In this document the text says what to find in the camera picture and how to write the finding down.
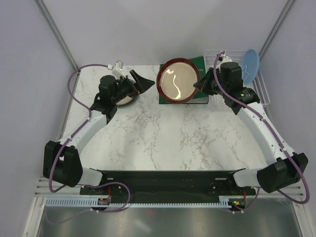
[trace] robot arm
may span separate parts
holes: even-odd
[[[130,74],[136,81],[133,83],[122,72],[123,63],[118,61],[112,74],[100,79],[99,93],[95,96],[91,106],[91,116],[77,126],[71,133],[58,142],[49,141],[44,149],[43,175],[49,178],[57,153],[62,150],[53,172],[53,180],[61,184],[74,187],[77,184],[97,186],[100,184],[102,173],[97,170],[83,168],[79,154],[91,138],[106,126],[117,112],[117,103],[126,96],[134,97],[147,91],[155,84],[154,81],[139,76],[134,70]]]
[[[292,155],[291,157],[295,163],[299,166],[300,170],[304,172],[308,163],[307,157],[304,153],[296,154],[284,141],[265,115],[263,106],[259,103],[260,99],[258,95],[251,88],[243,87],[241,67],[238,63],[233,62],[230,57],[223,55],[220,57],[220,63],[216,66],[216,71],[221,86],[229,95],[263,115],[264,119],[272,126],[277,136],[283,142],[284,149]],[[263,121],[255,116],[248,108],[242,107],[240,104],[237,104],[223,95],[214,78],[213,68],[210,68],[205,77],[195,83],[194,87],[209,95],[222,95],[225,104],[230,107],[249,128],[264,154],[268,166],[262,169],[243,169],[234,172],[231,178],[231,182],[234,185],[238,187],[261,187],[267,193],[272,193],[300,180],[297,170]]]

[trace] dish rack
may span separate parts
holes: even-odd
[[[221,50],[204,51],[203,57],[204,57],[206,71],[210,67],[213,67],[216,56],[220,51]],[[233,61],[238,62],[239,64],[241,64],[245,53],[246,51],[236,51],[236,50],[226,51],[226,55],[231,57]],[[252,83],[244,84],[244,86],[252,88],[258,94],[260,98],[260,102],[263,105],[263,107],[266,107],[268,104],[270,104],[270,97],[265,85],[265,81],[263,80],[263,76],[262,76],[262,72],[260,68],[259,68],[259,72],[256,79]],[[213,110],[214,109],[215,110],[229,110],[230,109],[225,105],[224,99],[220,95],[209,96],[208,106]]]

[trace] brown plate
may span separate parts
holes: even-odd
[[[200,80],[198,68],[186,58],[174,58],[165,63],[157,75],[157,90],[173,104],[186,103],[198,90],[193,84]]]

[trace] brown bowl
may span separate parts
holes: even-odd
[[[193,92],[188,97],[186,97],[184,99],[171,98],[170,96],[165,94],[165,92],[163,91],[163,88],[162,88],[162,79],[164,77],[165,71],[171,65],[176,64],[176,63],[183,63],[183,64],[189,65],[195,71],[197,81],[200,80],[200,74],[199,74],[198,68],[196,67],[196,65],[194,63],[192,63],[189,59],[186,59],[186,58],[174,58],[174,59],[171,59],[168,62],[166,62],[165,65],[159,70],[158,75],[157,75],[156,85],[157,85],[158,93],[162,96],[162,98],[164,100],[166,100],[166,101],[168,101],[170,103],[173,103],[173,104],[182,104],[182,103],[186,103],[186,102],[192,100],[193,97],[198,92],[198,89],[195,88],[193,90]]]

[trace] green mat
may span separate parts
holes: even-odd
[[[199,71],[200,78],[202,79],[205,76],[205,64],[204,64],[204,58],[203,56],[197,57],[197,58],[191,58],[189,59],[191,62],[193,62]],[[207,104],[208,103],[208,95],[201,93],[200,91],[197,92],[197,94],[193,97],[192,100],[188,101],[185,104]],[[159,95],[159,104],[172,104],[162,98],[161,95]]]

